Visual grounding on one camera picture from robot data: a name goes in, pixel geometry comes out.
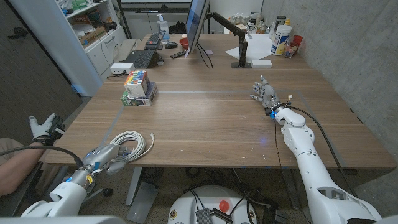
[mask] hand sanitizer bottle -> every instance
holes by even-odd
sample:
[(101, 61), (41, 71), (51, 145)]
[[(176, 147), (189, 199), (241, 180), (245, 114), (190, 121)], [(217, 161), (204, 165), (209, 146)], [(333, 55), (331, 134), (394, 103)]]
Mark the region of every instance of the hand sanitizer bottle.
[(162, 38), (162, 44), (167, 44), (170, 41), (170, 34), (169, 34), (169, 25), (167, 21), (163, 20), (163, 16), (161, 14), (159, 16), (159, 21), (157, 21), (157, 27), (159, 28), (159, 38)]

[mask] caster wheel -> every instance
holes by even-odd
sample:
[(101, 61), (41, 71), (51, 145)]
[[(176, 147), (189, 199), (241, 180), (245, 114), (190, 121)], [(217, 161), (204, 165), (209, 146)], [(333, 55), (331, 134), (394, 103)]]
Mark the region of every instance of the caster wheel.
[(104, 192), (102, 193), (105, 197), (110, 197), (113, 194), (113, 189), (104, 189)]

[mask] computer mouse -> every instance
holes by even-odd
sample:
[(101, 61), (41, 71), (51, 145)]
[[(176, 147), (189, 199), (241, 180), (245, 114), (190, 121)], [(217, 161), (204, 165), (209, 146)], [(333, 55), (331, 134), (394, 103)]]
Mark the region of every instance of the computer mouse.
[(176, 48), (177, 46), (178, 46), (178, 44), (176, 42), (169, 42), (166, 44), (165, 48), (172, 49), (172, 48)]

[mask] glove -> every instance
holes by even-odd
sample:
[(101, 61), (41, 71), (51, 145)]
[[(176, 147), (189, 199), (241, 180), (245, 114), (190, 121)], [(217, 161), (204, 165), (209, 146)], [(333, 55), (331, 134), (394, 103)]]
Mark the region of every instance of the glove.
[(29, 116), (30, 129), (32, 130), (33, 140), (35, 140), (35, 138), (40, 136), (50, 137), (49, 130), (53, 125), (52, 121), (54, 120), (55, 117), (56, 117), (55, 114), (51, 114), (49, 118), (47, 118), (42, 125), (38, 125), (36, 118), (34, 116)]

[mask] white coiled cable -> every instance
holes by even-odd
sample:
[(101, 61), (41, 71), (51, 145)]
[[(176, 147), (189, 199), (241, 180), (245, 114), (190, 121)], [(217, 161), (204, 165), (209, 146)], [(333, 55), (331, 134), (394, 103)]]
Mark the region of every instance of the white coiled cable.
[(150, 145), (148, 150), (146, 150), (144, 152), (145, 140), (140, 133), (138, 133), (137, 131), (125, 131), (125, 132), (119, 134), (114, 139), (112, 139), (110, 144), (117, 146), (117, 145), (123, 144), (126, 141), (136, 141), (137, 147), (135, 149), (133, 149), (131, 151), (131, 153), (129, 153), (128, 155), (118, 156), (118, 157), (112, 159), (111, 162), (123, 161), (124, 163), (128, 163), (131, 161), (135, 161), (135, 160), (141, 158), (142, 156), (146, 155), (152, 149), (152, 147), (154, 146), (154, 143), (155, 143), (155, 134), (151, 133), (150, 137), (152, 138), (152, 144)]

